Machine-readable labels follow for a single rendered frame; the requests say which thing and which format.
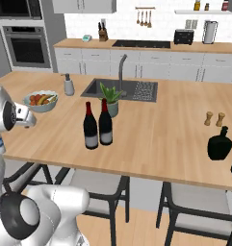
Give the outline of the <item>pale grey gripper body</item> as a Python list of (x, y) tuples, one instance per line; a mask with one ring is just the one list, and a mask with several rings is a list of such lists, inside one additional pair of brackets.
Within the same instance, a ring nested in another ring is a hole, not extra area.
[(37, 123), (37, 119), (34, 114), (29, 111), (23, 123), (25, 127), (34, 127)]

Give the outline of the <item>dark wine bottle red cap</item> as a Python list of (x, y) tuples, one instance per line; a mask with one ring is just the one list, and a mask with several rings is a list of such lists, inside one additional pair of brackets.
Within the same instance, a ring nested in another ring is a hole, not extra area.
[(110, 145), (113, 142), (112, 118), (108, 112), (105, 98), (102, 99), (102, 111), (98, 123), (100, 143), (102, 145)]
[(96, 120), (91, 112), (90, 102), (86, 103), (86, 116), (83, 123), (85, 145), (88, 149), (95, 149), (98, 147), (98, 133)]

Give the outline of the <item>black stool grey seat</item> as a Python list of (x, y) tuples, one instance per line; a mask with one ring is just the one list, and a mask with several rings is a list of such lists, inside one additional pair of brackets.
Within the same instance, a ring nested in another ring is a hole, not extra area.
[(125, 222), (129, 222), (130, 178), (76, 169), (69, 184), (84, 188), (90, 194), (90, 204), (84, 215), (110, 220), (111, 246), (116, 246), (116, 208), (119, 200), (125, 202)]
[[(34, 178), (42, 170), (44, 181), (35, 181)], [(19, 160), (6, 160), (3, 189), (7, 192), (21, 193), (27, 185), (51, 185), (53, 184), (46, 164), (25, 162)]]
[(174, 232), (226, 240), (232, 246), (232, 191), (163, 182), (156, 227), (160, 227), (163, 208), (169, 223), (165, 246)]

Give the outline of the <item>dark grey sink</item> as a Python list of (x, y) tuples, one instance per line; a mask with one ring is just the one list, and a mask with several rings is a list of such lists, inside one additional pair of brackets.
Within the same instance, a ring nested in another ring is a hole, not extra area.
[(158, 83), (144, 81), (129, 81), (123, 80), (122, 87), (119, 87), (118, 80), (112, 79), (93, 79), (88, 87), (81, 94), (82, 97), (102, 98), (103, 92), (100, 88), (103, 84), (107, 88), (116, 88), (116, 92), (121, 90), (126, 92), (125, 96), (121, 96), (121, 100), (142, 101), (142, 102), (157, 102)]

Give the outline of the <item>grey tap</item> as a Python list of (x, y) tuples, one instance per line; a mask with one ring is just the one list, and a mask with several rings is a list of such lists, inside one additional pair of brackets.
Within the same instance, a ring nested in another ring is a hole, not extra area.
[(119, 68), (118, 68), (118, 85), (119, 90), (122, 90), (122, 70), (123, 70), (123, 64), (125, 60), (127, 59), (127, 55), (124, 54), (119, 62)]

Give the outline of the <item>steel microwave oven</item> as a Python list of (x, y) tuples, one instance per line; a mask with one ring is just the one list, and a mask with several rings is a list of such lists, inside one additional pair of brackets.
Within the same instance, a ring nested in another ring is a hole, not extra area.
[(0, 17), (42, 20), (39, 0), (0, 0)]

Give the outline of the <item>wooden knife block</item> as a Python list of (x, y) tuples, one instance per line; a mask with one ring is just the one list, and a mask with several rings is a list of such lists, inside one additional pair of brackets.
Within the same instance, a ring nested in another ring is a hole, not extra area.
[(109, 39), (104, 23), (98, 23), (98, 34), (100, 41), (107, 41)]

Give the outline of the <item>white base cupboards run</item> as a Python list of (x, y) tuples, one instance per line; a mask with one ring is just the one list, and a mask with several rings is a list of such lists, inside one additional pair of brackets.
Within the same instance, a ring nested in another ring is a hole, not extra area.
[(56, 48), (59, 73), (232, 83), (232, 54)]

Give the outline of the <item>black hob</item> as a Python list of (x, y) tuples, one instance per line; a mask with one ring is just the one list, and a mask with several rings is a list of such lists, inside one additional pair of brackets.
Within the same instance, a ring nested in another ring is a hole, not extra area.
[(170, 41), (118, 39), (113, 47), (170, 48)]

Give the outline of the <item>black toaster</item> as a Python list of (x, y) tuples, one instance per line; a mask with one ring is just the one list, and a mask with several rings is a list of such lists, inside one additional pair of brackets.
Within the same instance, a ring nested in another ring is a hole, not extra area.
[(177, 29), (174, 33), (175, 44), (193, 44), (194, 30)]

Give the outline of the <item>wooden salt shaker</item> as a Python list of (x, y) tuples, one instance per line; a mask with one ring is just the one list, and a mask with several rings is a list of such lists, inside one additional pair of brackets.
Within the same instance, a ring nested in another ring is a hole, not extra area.
[(206, 112), (206, 119), (204, 121), (204, 125), (210, 126), (212, 116), (213, 116), (213, 113), (211, 111)]

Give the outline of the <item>steel wall oven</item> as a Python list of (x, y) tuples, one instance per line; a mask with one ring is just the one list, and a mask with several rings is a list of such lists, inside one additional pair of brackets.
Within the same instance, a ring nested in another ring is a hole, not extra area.
[(50, 68), (42, 27), (4, 26), (13, 66)]

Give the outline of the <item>white wall cupboards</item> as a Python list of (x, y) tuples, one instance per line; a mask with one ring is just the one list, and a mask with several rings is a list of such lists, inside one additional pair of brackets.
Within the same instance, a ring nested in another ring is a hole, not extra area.
[(52, 0), (54, 13), (114, 13), (116, 0)]

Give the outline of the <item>grey wall socket plate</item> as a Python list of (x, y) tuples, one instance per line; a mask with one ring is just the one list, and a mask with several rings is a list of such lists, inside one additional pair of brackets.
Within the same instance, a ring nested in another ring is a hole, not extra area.
[(185, 28), (186, 29), (193, 29), (195, 30), (197, 27), (197, 19), (187, 19), (186, 20), (186, 24), (185, 24)]

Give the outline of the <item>white wall shelf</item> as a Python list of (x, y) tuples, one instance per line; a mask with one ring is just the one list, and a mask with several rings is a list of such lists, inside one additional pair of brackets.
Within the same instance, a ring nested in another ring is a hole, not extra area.
[(232, 14), (230, 11), (209, 10), (209, 11), (192, 11), (192, 10), (174, 10), (176, 14)]

